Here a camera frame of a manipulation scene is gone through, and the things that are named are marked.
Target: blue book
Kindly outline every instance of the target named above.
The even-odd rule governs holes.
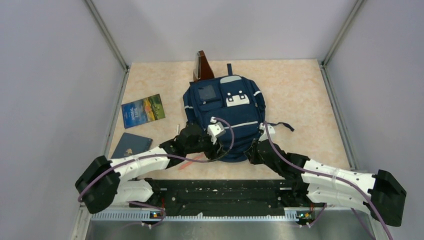
[[[124,132],[112,154],[112,159],[141,154],[150,149],[153,139]]]
[[[121,106],[125,129],[165,118],[164,106],[159,94]]]

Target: purple cable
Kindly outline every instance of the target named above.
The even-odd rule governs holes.
[[[225,125],[228,126],[229,131],[231,132],[231,144],[228,148],[228,151],[230,151],[233,148],[234,145],[234,140],[235,140],[235,135],[234,135],[234,130],[231,127],[231,125],[225,121],[222,118],[219,117],[215,117],[216,120],[223,122]],[[168,157],[168,158],[175,158],[175,159],[180,159],[180,160],[185,160],[185,161],[189,161],[189,162],[195,162],[195,163],[209,163],[209,161],[205,161],[205,160],[194,160],[194,159],[190,159],[190,158],[186,158],[183,156],[177,156],[177,155],[172,155],[172,154],[152,154],[152,155],[146,155],[146,156],[141,156],[139,157],[137,160],[143,160],[143,159],[148,159],[148,158],[154,158],[154,157]],[[108,173],[112,172],[113,170],[122,167],[124,165],[130,164],[132,162],[135,162],[136,159],[132,158],[128,161],[124,161],[121,162],[113,167],[110,167],[109,169],[107,169],[106,171],[102,172],[100,175],[98,175],[93,181],[91,181],[85,188],[84,190],[82,190],[82,192],[79,194],[78,196],[78,202],[82,202],[83,201],[83,196],[87,193],[87,191],[94,185],[96,184],[101,178],[103,178],[104,176],[106,176]]]
[[[270,136],[270,132],[268,131],[268,124],[267,124],[267,121],[264,121],[263,122],[263,124],[265,125],[265,131],[266,131],[266,135],[267,135],[267,137],[268,137],[268,140],[269,140],[269,143],[271,144],[271,148],[274,150],[274,152],[279,156],[279,158],[281,159],[281,160],[283,160],[286,164],[288,164],[290,167],[292,167],[292,168],[295,168],[295,169],[297,169],[297,170],[299,170],[299,171],[301,171],[301,172],[304,172],[304,173],[309,173],[309,174],[314,174],[314,175],[318,175],[318,176],[324,176],[324,177],[327,177],[327,178],[330,178],[330,179],[332,179],[333,178],[333,176],[332,175],[330,175],[330,174],[326,174],[326,173],[322,173],[322,172],[317,172],[317,171],[311,171],[311,170],[307,170],[307,169],[304,169],[304,168],[301,168],[301,167],[299,167],[299,166],[296,166],[296,165],[294,165],[293,163],[291,163],[289,160],[287,160],[287,159],[285,159],[279,152],[278,152],[278,150],[276,149],[276,147],[274,146],[274,143],[273,143],[273,141],[271,140],[271,136]],[[384,220],[383,220],[383,218],[382,218],[382,216],[380,215],[380,213],[379,213],[379,211],[377,210],[377,208],[376,208],[376,206],[373,204],[373,202],[371,202],[371,198],[369,198],[368,196],[367,196],[367,194],[365,193],[365,192],[363,192],[357,185],[355,185],[355,184],[353,184],[352,182],[350,182],[350,181],[348,181],[348,180],[345,180],[345,179],[343,179],[343,178],[341,178],[341,177],[338,177],[338,176],[336,176],[335,177],[335,179],[336,180],[339,180],[339,181],[341,181],[341,182],[343,182],[343,183],[345,183],[345,184],[348,184],[349,186],[351,186],[352,188],[354,188],[354,189],[356,189],[362,196],[363,196],[363,198],[366,200],[366,202],[369,204],[369,206],[371,207],[371,209],[372,209],[372,211],[375,213],[375,215],[377,216],[377,218],[378,218],[378,220],[380,221],[380,223],[381,223],[381,226],[383,227],[383,229],[384,229],[384,231],[385,231],[385,233],[387,234],[387,236],[388,236],[388,239],[389,240],[394,240],[393,239],[393,236],[392,236],[392,234],[390,233],[390,231],[389,231],[389,228],[387,227],[387,225],[386,225],[386,223],[384,222]]]
[[[355,217],[358,219],[359,223],[362,225],[363,229],[365,229],[365,231],[368,233],[369,237],[372,240],[376,240],[376,238],[374,237],[373,233],[367,227],[367,225],[365,224],[365,222],[362,221],[361,216],[359,216],[359,214],[357,213],[357,211],[355,209],[353,209],[353,208],[351,208],[351,209],[352,209],[353,214],[355,214]]]
[[[321,218],[321,216],[323,215],[324,209],[326,209],[326,207],[327,207],[327,203],[324,204],[321,211],[319,211],[318,216],[316,216],[315,220],[309,224],[310,228],[312,228],[312,226],[314,226],[317,223],[317,221]]]

